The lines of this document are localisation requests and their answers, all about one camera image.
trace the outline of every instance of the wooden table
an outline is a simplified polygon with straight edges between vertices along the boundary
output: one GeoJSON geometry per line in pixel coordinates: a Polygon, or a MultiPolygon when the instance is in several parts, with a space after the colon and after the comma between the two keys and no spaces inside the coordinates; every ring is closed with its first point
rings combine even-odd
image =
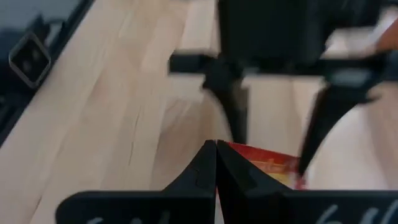
{"type": "MultiPolygon", "coordinates": [[[[0,223],[54,223],[81,190],[162,189],[205,139],[228,139],[203,78],[174,49],[217,49],[214,1],[96,0],[0,150],[0,223]]],[[[248,78],[249,144],[297,155],[319,80],[248,78]]],[[[328,136],[316,189],[387,188],[364,108],[328,136]]]]}

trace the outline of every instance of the snack bag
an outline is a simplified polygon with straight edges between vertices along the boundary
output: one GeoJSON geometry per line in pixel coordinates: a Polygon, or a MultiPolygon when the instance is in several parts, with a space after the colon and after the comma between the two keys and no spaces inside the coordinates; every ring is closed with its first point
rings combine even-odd
{"type": "MultiPolygon", "coordinates": [[[[272,152],[243,144],[229,143],[235,151],[240,153],[256,167],[270,175],[280,183],[291,189],[305,189],[305,179],[299,179],[296,166],[298,157],[283,153],[272,152]]],[[[216,199],[215,224],[224,223],[220,199],[216,199]]]]}

